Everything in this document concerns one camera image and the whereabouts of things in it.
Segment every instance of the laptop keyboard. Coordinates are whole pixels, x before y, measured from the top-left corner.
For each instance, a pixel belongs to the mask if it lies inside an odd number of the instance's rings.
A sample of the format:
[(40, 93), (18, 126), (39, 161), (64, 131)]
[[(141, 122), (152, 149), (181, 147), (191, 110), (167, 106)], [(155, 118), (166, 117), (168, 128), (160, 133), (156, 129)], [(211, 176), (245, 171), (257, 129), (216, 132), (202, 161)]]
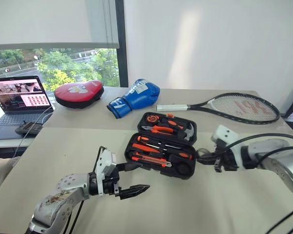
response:
[[(42, 118), (49, 113), (44, 113), (37, 123), (41, 123)], [(27, 122), (35, 122), (40, 114), (20, 114), (20, 115), (4, 115), (0, 118), (0, 125), (20, 125), (23, 124), (24, 121)]]

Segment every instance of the gray robot arm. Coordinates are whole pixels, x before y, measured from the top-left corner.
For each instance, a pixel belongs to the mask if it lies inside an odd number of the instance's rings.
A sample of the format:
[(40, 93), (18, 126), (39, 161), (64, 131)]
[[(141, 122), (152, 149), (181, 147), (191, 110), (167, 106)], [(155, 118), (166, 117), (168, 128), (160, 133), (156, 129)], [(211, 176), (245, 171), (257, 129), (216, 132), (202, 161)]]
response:
[(211, 140), (216, 143), (213, 153), (205, 153), (198, 157), (198, 162), (205, 165), (214, 165), (216, 172), (237, 171), (247, 169), (265, 169), (275, 172), (285, 185), (293, 192), (293, 150), (282, 151), (261, 158), (274, 150), (288, 147), (289, 143), (283, 139), (268, 139), (257, 141), (246, 146), (243, 142), (223, 151), (226, 146), (236, 142), (240, 137), (234, 131), (219, 125)]
[(122, 190), (118, 183), (119, 171), (131, 171), (138, 167), (139, 164), (116, 164), (114, 153), (100, 147), (95, 171), (63, 177), (55, 191), (37, 204), (25, 234), (60, 233), (74, 207), (92, 195), (114, 194), (126, 199), (143, 193), (149, 185), (134, 185)]

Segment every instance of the racket strings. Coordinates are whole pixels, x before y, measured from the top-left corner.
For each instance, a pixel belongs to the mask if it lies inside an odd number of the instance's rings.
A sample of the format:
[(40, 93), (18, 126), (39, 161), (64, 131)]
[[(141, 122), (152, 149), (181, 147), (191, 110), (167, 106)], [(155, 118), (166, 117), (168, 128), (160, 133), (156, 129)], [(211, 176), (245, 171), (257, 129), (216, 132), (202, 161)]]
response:
[(242, 95), (219, 97), (209, 105), (216, 111), (249, 120), (269, 121), (277, 117), (276, 110), (269, 104)]

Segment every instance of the blue boxing glove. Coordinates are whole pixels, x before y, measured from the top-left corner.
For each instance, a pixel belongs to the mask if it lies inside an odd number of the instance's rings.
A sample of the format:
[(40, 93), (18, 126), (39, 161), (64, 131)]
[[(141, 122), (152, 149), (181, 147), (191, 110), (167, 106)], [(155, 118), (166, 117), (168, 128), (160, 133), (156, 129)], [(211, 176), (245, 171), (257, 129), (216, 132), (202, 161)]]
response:
[(132, 110), (153, 105), (159, 94), (160, 88), (158, 86), (145, 79), (138, 79), (128, 93), (112, 100), (107, 108), (116, 118), (122, 118)]

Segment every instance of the racket handle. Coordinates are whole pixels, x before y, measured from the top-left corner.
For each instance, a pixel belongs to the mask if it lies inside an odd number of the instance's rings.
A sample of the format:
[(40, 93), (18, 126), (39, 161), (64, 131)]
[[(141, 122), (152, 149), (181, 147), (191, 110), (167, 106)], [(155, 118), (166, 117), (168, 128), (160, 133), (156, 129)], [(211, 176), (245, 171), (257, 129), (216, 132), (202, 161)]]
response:
[(188, 105), (157, 105), (157, 111), (187, 111)]

